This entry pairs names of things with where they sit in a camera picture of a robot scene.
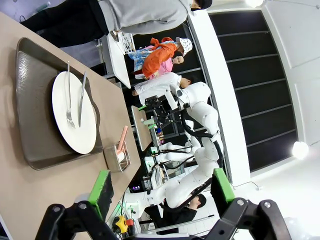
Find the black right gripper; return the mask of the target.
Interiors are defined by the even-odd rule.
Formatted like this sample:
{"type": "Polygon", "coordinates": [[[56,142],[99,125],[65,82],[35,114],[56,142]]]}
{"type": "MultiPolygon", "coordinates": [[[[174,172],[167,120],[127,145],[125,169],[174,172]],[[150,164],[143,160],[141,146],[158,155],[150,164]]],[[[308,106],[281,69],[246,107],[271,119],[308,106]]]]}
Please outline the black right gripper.
{"type": "Polygon", "coordinates": [[[154,117],[143,121],[143,124],[147,126],[148,129],[167,126],[170,123],[170,115],[173,110],[165,95],[149,97],[145,100],[144,104],[145,105],[138,108],[139,111],[153,111],[154,113],[154,117]]]}

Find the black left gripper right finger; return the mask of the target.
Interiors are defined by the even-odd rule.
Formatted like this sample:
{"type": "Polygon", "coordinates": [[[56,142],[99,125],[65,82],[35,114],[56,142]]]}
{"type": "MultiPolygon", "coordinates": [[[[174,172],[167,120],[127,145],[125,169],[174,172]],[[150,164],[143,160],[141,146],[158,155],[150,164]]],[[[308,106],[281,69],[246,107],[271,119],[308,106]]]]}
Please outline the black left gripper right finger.
{"type": "Polygon", "coordinates": [[[254,240],[292,238],[277,203],[267,199],[254,204],[235,197],[222,168],[213,171],[210,193],[220,219],[207,234],[208,240],[232,240],[237,230],[248,230],[254,240]]]}

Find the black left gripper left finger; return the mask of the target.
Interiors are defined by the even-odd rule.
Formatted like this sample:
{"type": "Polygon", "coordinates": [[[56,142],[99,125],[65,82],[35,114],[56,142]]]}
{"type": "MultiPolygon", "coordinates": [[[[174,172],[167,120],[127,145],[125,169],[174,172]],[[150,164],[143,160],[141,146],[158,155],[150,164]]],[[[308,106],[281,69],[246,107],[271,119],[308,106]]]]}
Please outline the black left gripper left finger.
{"type": "Polygon", "coordinates": [[[106,223],[114,189],[109,170],[101,170],[91,192],[84,200],[66,208],[50,205],[36,234],[37,240],[73,240],[77,233],[87,233],[92,240],[124,240],[135,235],[133,219],[123,215],[114,217],[111,226],[106,223]]]}

